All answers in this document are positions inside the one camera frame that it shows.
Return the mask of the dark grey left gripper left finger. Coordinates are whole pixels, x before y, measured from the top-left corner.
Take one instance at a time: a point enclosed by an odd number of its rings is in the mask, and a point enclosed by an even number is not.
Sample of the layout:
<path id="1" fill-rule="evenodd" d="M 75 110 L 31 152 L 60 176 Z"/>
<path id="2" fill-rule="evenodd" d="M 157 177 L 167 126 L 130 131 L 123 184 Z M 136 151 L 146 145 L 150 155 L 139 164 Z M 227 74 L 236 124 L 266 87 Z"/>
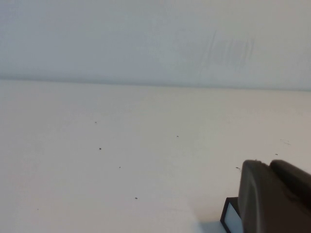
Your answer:
<path id="1" fill-rule="evenodd" d="M 309 233 L 311 209 L 305 207 L 270 168 L 257 160 L 246 160 L 238 196 L 246 233 Z"/>

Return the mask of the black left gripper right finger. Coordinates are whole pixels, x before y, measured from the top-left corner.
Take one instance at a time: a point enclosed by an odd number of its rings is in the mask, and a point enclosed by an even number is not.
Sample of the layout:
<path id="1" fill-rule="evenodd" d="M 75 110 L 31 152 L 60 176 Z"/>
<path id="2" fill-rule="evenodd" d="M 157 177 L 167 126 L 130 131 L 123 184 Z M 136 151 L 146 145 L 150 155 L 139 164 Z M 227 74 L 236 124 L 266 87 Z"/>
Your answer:
<path id="1" fill-rule="evenodd" d="M 308 209 L 311 208 L 311 175 L 283 160 L 273 160 L 270 168 Z"/>

